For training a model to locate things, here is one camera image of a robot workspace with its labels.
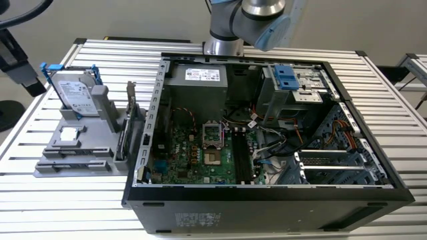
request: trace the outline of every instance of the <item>metal table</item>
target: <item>metal table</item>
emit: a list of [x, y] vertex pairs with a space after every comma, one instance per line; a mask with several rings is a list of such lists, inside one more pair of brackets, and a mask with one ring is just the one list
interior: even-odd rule
[[395, 87], [404, 86], [402, 91], [427, 92], [427, 55], [407, 53], [396, 67], [406, 67], [420, 83], [398, 83]]
[[[245, 48], [245, 56], [328, 61], [354, 99], [416, 202], [350, 233], [327, 239], [427, 239], [427, 123], [366, 56], [355, 51]], [[148, 107], [160, 52], [201, 53], [201, 45], [115, 40], [73, 44], [63, 64], [100, 68], [108, 97], [125, 107], [127, 81], [136, 82], [136, 98]], [[193, 234], [153, 236], [131, 210], [120, 205], [125, 176], [33, 178], [35, 164], [61, 118], [57, 95], [37, 97], [0, 147], [0, 236], [17, 239], [295, 239], [295, 235]], [[316, 239], [319, 235], [297, 238]]]

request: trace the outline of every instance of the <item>motherboard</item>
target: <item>motherboard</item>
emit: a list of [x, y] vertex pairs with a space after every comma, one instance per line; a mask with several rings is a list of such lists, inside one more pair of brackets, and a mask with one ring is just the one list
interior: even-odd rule
[[[169, 153], [164, 159], [156, 159], [153, 162], [153, 184], [240, 184], [237, 177], [244, 167], [235, 161], [233, 131], [221, 129], [221, 126], [215, 129], [213, 124], [204, 124], [204, 129], [197, 129], [196, 132], [179, 126], [171, 130]], [[265, 184], [261, 168], [257, 168], [255, 174], [256, 167], [251, 157], [253, 149], [259, 147], [256, 133], [247, 131], [239, 134], [244, 137], [244, 143], [237, 144], [240, 149], [244, 149], [243, 159], [247, 162], [243, 164], [248, 167], [249, 173], [245, 172], [245, 175], [251, 176], [249, 184]]]

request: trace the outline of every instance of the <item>power supply label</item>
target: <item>power supply label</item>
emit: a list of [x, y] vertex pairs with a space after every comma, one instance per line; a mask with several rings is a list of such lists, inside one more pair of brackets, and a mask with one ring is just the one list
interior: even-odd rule
[[185, 80], [192, 81], [220, 81], [220, 70], [188, 68], [185, 70]]
[[57, 83], [72, 110], [81, 116], [97, 114], [87, 85], [79, 81], [59, 81]]

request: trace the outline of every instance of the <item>open computer tower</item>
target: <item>open computer tower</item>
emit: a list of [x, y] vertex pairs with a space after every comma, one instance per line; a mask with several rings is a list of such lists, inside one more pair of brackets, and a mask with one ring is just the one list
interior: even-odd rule
[[161, 55], [123, 196], [148, 233], [351, 231], [411, 202], [327, 62]]

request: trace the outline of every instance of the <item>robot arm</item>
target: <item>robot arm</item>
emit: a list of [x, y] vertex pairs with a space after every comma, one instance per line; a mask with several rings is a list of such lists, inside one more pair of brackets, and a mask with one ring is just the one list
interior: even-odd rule
[[284, 15], [285, 0], [212, 0], [207, 55], [243, 56], [243, 43], [261, 51], [281, 41], [291, 18]]

